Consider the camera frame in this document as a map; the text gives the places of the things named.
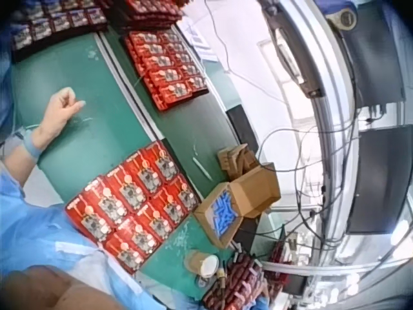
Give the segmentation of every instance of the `screen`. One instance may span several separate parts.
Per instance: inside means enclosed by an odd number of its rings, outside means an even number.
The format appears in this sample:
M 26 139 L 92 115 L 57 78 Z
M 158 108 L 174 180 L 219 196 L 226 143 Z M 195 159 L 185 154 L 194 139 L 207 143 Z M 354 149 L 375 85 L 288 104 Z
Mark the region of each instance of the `screen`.
M 391 234 L 412 177 L 413 126 L 360 133 L 356 192 L 348 234 Z
M 283 286 L 283 293 L 294 296 L 302 296 L 307 284 L 307 276 L 299 276 L 297 274 L 289 274 L 286 284 Z

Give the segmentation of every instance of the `white wall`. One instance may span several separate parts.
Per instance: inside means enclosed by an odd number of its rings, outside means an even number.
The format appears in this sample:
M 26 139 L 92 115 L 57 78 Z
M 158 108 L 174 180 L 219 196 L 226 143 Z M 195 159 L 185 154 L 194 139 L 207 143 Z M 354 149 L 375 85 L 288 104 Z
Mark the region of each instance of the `white wall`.
M 282 101 L 281 91 L 262 56 L 258 43 L 270 39 L 268 28 L 255 0 L 208 1 L 214 16 L 217 32 L 228 48 L 230 68 L 237 74 L 265 89 L 249 85 L 242 79 L 230 74 L 245 112 L 253 126 L 258 142 L 277 128 L 291 128 L 286 106 Z M 225 69 L 228 69 L 226 53 L 222 43 L 214 33 L 212 21 L 204 0 L 195 0 L 184 9 L 194 21 L 196 28 L 208 41 Z M 265 144 L 264 154 L 267 161 L 273 161 L 277 169 L 293 169 L 298 157 L 298 147 L 292 132 L 274 134 Z M 297 174 L 297 184 L 301 184 Z M 279 173 L 282 193 L 294 192 L 294 175 Z

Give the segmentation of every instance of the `cardboard box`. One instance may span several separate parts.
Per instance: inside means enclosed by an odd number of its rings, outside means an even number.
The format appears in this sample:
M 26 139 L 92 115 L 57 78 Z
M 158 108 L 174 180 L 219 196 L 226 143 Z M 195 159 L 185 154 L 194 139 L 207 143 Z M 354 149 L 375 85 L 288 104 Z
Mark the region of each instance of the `cardboard box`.
M 221 196 L 223 191 L 229 191 L 232 197 L 232 209 L 238 213 L 238 217 L 234 220 L 234 222 L 230 225 L 226 232 L 221 237 L 215 233 L 214 229 L 214 208 L 213 204 L 218 197 Z M 228 244 L 233 239 L 235 233 L 241 222 L 243 221 L 241 209 L 239 205 L 236 203 L 234 194 L 231 191 L 230 184 L 228 182 L 218 184 L 215 189 L 204 199 L 204 201 L 199 205 L 199 207 L 194 211 L 194 216 L 204 228 L 204 231 L 210 241 L 220 249 L 225 249 L 228 247 Z
M 275 170 L 274 164 L 265 164 L 265 166 Z M 229 191 L 232 208 L 239 216 L 219 238 L 214 230 L 213 204 L 225 190 Z M 237 233 L 244 217 L 256 218 L 279 199 L 281 194 L 276 173 L 259 166 L 231 183 L 218 184 L 194 211 L 194 216 L 204 228 L 210 241 L 218 248 L 225 249 Z

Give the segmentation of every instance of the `green esd mat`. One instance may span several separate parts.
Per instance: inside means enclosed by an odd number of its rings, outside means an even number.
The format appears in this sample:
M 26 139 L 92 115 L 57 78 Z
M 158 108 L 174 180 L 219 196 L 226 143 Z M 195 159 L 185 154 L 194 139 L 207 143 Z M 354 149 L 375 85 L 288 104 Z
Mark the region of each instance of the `green esd mat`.
M 118 34 L 109 28 L 105 37 L 129 82 L 134 85 L 146 110 L 168 140 L 185 172 L 206 197 L 218 183 L 227 178 L 219 166 L 217 152 L 237 145 L 219 103 L 212 94 L 206 94 L 166 112 L 158 111 L 143 81 L 139 81 L 128 54 L 119 42 Z M 206 170 L 207 175 L 196 165 L 194 158 Z
M 184 266 L 186 254 L 190 250 L 215 254 L 220 260 L 227 261 L 232 250 L 220 250 L 213 246 L 198 221 L 190 215 L 142 266 L 141 271 L 168 287 L 200 300 L 207 288 L 199 288 L 196 276 L 187 271 Z
M 41 122 L 50 96 L 63 87 L 72 87 L 86 101 L 39 160 L 63 201 L 150 143 L 92 34 L 29 57 L 14 66 L 13 74 L 17 113 L 25 127 Z
M 39 160 L 40 168 L 65 202 L 79 193 L 97 175 L 109 171 L 130 153 L 150 143 L 119 90 L 93 35 L 77 37 L 51 46 L 14 66 L 15 104 L 22 125 L 27 127 L 39 124 L 50 96 L 67 86 L 75 90 L 79 99 L 86 101 L 86 106 L 70 121 Z M 149 99 L 146 93 L 142 95 L 142 91 L 145 90 L 141 89 L 139 95 Z M 182 153 L 187 149 L 193 151 L 193 148 L 192 145 L 185 146 L 182 151 L 180 147 L 191 142 L 187 141 L 193 138 L 191 126 L 196 125 L 197 135 L 200 135 L 203 124 L 191 122 L 183 126 L 177 113 L 173 114 L 172 119 L 167 119 L 165 114 L 157 120 L 158 125 L 162 125 L 163 121 L 168 124 L 160 126 L 161 130 L 174 127 L 174 123 L 177 129 L 185 128 L 184 142 L 175 143 L 174 150 L 187 169 L 185 160 L 188 156 L 182 157 Z M 176 142 L 180 133 L 177 130 L 172 131 L 172 140 Z M 169 138 L 171 132 L 167 132 L 165 136 Z M 214 139 L 213 136 L 207 136 L 208 132 L 209 129 L 205 131 L 203 138 Z M 217 166 L 214 152 L 220 144 L 225 146 L 225 140 L 220 137 L 217 140 L 219 143 L 215 144 L 212 150 L 207 149 L 210 144 L 202 144 L 201 141 L 196 150 L 214 178 L 214 181 L 209 181 L 205 180 L 204 176 L 199 176 L 199 181 L 197 176 L 200 172 L 196 167 L 192 167 L 191 177 L 204 195 L 224 178 Z M 186 236 L 185 242 L 180 241 L 183 239 L 182 235 Z M 188 296 L 200 298 L 204 290 L 197 287 L 194 275 L 183 265 L 185 250 L 191 248 L 206 253 L 218 252 L 192 216 L 179 226 L 171 239 L 147 261 L 143 272 Z

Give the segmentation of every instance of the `metal bar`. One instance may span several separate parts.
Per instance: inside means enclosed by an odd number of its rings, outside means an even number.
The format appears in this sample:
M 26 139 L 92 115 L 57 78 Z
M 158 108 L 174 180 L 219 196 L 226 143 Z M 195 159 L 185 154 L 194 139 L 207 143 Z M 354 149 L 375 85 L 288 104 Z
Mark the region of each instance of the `metal bar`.
M 302 211 L 311 211 L 315 210 L 318 211 L 320 209 L 319 205 L 302 205 L 301 210 Z M 280 207 L 273 206 L 271 207 L 267 213 L 274 213 L 274 212 L 298 212 L 298 208 L 296 205 L 283 205 Z
M 158 129 L 154 120 L 150 117 L 150 114 L 146 110 L 143 102 L 136 94 L 136 91 L 129 79 L 127 78 L 125 71 L 123 71 L 121 65 L 117 61 L 114 51 L 110 47 L 105 34 L 100 32 L 99 35 L 94 34 L 97 45 L 105 59 L 110 71 L 112 72 L 119 88 L 124 94 L 126 100 L 128 101 L 130 108 L 133 110 L 136 118 L 142 124 L 146 133 L 152 141 L 161 140 L 164 138 L 162 132 Z
M 197 69 L 203 73 L 203 77 L 205 78 L 205 82 L 206 85 L 208 86 L 209 91 L 211 92 L 212 95 L 214 95 L 216 101 L 219 104 L 219 107 L 221 108 L 221 110 L 223 111 L 223 114 L 225 115 L 225 119 L 228 123 L 228 126 L 230 127 L 232 134 L 234 135 L 236 141 L 238 143 L 239 139 L 238 139 L 238 135 L 235 131 L 235 128 L 232 126 L 228 116 L 227 116 L 227 109 L 225 108 L 225 105 L 221 99 L 221 97 L 218 94 L 218 91 L 216 90 L 214 84 L 212 84 L 210 78 L 208 77 L 207 73 L 205 72 L 205 68 L 202 65 L 202 63 L 198 60 L 198 57 L 196 56 L 194 50 L 192 49 L 192 47 L 187 43 L 186 39 L 184 38 L 183 34 L 181 33 L 181 31 L 179 31 L 179 29 L 177 28 L 177 26 L 172 26 L 172 30 L 175 32 L 175 34 L 181 39 L 181 42 L 183 44 L 183 46 L 186 48 L 186 51 L 188 52 L 188 54 L 191 56 L 192 61 L 195 64 L 195 67 L 197 67 Z
M 402 260 L 391 260 L 379 267 L 379 269 L 391 268 L 399 266 L 410 258 Z M 341 276 L 352 273 L 365 273 L 372 270 L 380 264 L 380 262 L 366 263 L 364 265 L 350 265 L 350 266 L 297 266 L 285 265 L 283 263 L 262 262 L 263 269 L 267 271 L 275 271 L 277 273 L 298 274 L 300 276 Z

